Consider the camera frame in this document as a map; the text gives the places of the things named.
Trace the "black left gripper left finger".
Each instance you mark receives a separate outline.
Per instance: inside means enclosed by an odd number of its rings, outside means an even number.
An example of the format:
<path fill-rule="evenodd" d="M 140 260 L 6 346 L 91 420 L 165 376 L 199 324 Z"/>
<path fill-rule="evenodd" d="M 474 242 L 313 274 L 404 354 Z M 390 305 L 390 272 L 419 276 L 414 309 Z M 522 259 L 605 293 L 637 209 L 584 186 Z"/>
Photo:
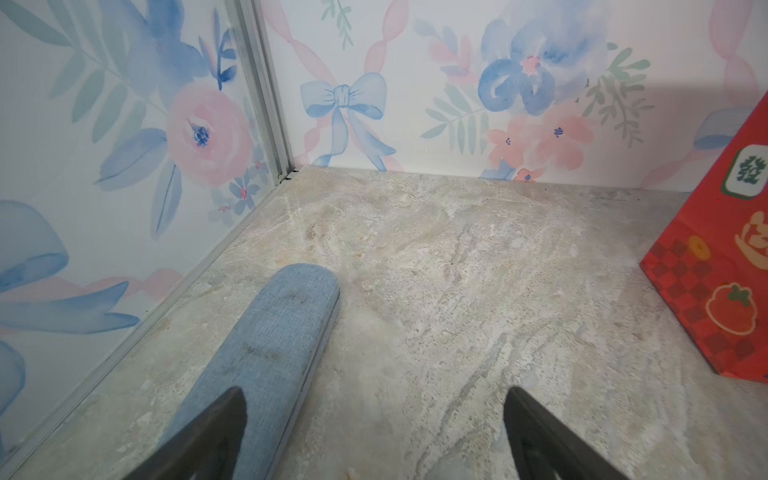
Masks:
<path fill-rule="evenodd" d="M 231 479 L 246 424 L 244 393 L 229 388 L 126 478 Z"/>

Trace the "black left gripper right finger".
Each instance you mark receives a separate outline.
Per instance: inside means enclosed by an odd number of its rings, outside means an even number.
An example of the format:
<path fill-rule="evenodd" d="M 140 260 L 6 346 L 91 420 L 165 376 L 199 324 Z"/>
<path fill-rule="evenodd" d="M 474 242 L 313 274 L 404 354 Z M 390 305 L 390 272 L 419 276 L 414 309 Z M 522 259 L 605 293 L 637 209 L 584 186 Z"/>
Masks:
<path fill-rule="evenodd" d="M 503 421 L 521 479 L 627 479 L 520 386 L 506 394 Z"/>

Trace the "red paper gift bag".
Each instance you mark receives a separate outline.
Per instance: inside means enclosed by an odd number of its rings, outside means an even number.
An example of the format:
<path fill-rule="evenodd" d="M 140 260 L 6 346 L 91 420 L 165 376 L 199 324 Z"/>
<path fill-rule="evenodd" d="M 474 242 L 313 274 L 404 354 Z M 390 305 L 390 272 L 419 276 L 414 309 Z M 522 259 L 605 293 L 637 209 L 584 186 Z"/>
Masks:
<path fill-rule="evenodd" d="M 767 381 L 767 101 L 640 263 L 710 366 Z"/>

